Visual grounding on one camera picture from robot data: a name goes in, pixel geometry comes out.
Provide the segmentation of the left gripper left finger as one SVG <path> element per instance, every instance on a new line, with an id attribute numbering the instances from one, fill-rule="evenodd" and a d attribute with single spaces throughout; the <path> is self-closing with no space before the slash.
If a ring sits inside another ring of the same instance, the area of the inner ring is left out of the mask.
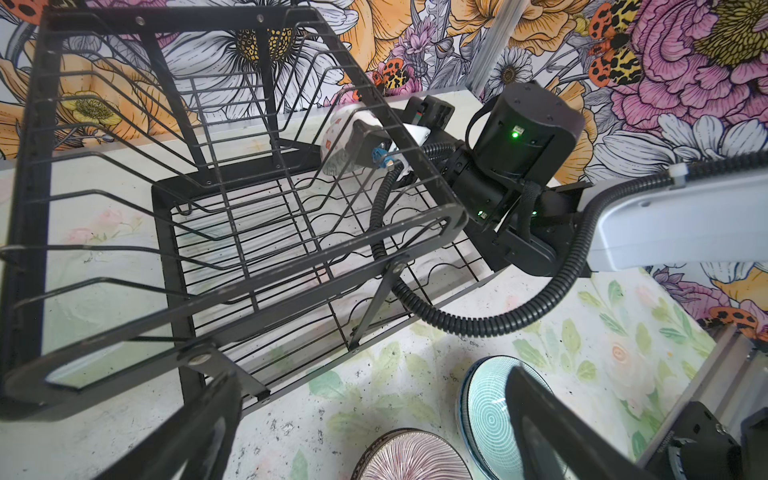
<path id="1" fill-rule="evenodd" d="M 100 479 L 221 479 L 242 412 L 233 373 L 216 377 Z"/>

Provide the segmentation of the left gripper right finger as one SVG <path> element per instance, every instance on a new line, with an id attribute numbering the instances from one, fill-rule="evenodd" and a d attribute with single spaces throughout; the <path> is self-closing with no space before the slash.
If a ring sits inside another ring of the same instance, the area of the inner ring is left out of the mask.
<path id="1" fill-rule="evenodd" d="M 510 424 L 526 479 L 651 479 L 521 367 L 505 387 Z"/>

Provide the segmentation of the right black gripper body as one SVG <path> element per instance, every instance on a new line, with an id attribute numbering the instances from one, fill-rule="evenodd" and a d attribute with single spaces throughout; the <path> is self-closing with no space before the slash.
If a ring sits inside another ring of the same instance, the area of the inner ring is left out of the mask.
<path id="1" fill-rule="evenodd" d="M 406 107 L 395 110 L 406 131 L 432 165 L 444 169 L 462 142 L 445 128 L 455 107 L 435 96 L 412 97 Z M 349 108 L 344 112 L 344 171 L 389 170 L 402 165 L 400 180 L 415 180 L 417 175 L 392 134 L 369 110 Z"/>

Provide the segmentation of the teal concentric pattern bowl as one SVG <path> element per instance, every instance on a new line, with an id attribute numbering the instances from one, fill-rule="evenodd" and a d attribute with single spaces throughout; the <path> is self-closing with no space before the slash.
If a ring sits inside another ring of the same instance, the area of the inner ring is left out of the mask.
<path id="1" fill-rule="evenodd" d="M 505 397 L 508 376 L 521 367 L 542 385 L 528 363 L 511 356 L 482 358 L 468 370 L 458 397 L 457 419 L 469 454 L 488 479 L 521 479 L 523 466 Z"/>

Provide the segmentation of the pink striped bowl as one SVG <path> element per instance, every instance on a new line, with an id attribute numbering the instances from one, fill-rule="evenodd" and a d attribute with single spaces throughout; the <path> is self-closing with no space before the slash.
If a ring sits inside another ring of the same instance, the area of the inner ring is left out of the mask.
<path id="1" fill-rule="evenodd" d="M 356 464 L 352 479 L 471 479 L 460 454 L 439 435 L 401 428 L 375 440 Z"/>

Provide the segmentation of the green geometric pattern bowl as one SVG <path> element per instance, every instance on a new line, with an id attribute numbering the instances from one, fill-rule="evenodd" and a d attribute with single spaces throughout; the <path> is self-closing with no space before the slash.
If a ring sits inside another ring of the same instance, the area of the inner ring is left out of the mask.
<path id="1" fill-rule="evenodd" d="M 341 177 L 363 168 L 381 169 L 389 140 L 369 110 L 342 105 L 328 120 L 321 147 L 324 175 Z"/>

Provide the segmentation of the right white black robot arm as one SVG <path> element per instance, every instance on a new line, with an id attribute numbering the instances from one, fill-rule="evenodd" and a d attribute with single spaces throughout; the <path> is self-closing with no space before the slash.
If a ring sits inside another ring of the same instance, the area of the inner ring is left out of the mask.
<path id="1" fill-rule="evenodd" d="M 475 114 L 474 144 L 451 137 L 452 105 L 412 98 L 406 125 L 469 213 L 486 264 L 550 277 L 767 254 L 767 151 L 673 161 L 625 180 L 552 186 L 585 119 L 534 83 L 506 87 Z"/>

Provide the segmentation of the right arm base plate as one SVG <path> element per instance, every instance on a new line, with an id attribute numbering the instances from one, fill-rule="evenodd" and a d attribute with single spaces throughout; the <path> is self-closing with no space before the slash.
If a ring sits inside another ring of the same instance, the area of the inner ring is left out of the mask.
<path id="1" fill-rule="evenodd" d="M 689 403 L 645 464 L 657 479 L 767 478 L 767 409 L 746 417 L 735 439 L 701 402 Z"/>

